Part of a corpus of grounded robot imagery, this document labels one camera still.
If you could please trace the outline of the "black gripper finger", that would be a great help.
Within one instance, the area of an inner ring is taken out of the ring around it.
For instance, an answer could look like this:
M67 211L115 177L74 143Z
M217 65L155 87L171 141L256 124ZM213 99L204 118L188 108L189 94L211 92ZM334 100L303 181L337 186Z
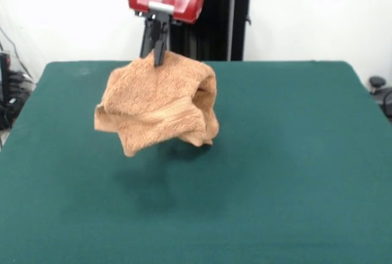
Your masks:
M152 18L145 19L145 28L141 42L140 57L145 58L154 48L154 22Z
M170 16L157 15L154 20L153 41L154 41L154 66L163 64L164 54L167 47L167 37L170 29Z

